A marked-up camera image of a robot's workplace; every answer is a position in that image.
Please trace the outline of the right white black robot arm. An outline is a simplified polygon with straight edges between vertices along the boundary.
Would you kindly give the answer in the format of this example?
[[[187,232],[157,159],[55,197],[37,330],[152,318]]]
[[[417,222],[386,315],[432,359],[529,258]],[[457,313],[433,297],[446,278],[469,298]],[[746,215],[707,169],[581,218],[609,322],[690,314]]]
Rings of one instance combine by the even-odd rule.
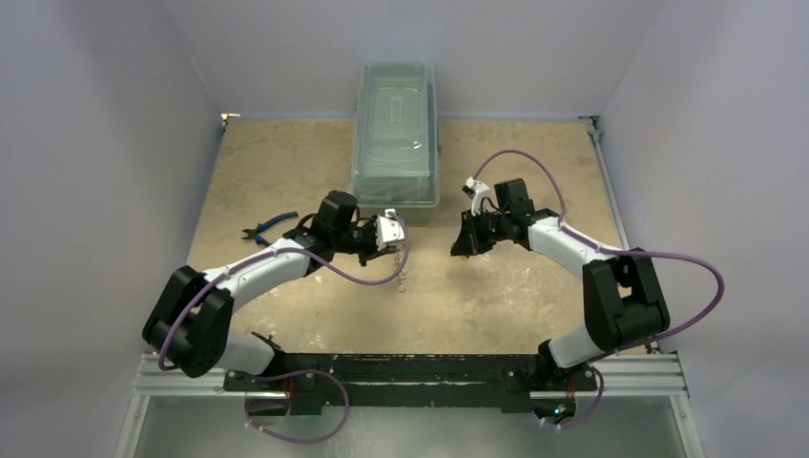
[[[451,256],[479,256],[511,241],[581,281],[582,324],[539,344],[528,383],[557,388],[591,360],[668,330],[670,313],[651,260],[602,245],[556,212],[535,208],[521,178],[488,186],[470,177],[462,189],[471,204]]]

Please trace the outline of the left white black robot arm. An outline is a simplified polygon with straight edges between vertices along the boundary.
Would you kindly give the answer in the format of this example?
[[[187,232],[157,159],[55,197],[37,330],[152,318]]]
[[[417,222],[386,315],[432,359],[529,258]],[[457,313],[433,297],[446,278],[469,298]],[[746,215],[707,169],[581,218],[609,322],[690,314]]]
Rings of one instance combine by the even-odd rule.
[[[357,257],[360,265],[395,254],[398,266],[379,280],[355,277],[334,265],[335,256]],[[198,271],[185,265],[168,279],[144,324],[142,338],[157,352],[162,371],[195,378],[214,368],[247,374],[259,389],[281,384],[280,348],[258,334],[239,337],[231,320],[244,305],[290,281],[326,268],[356,284],[394,281],[409,255],[409,234],[394,209],[362,217],[359,203],[344,191],[331,191],[319,209],[303,217],[276,241],[242,260]]]

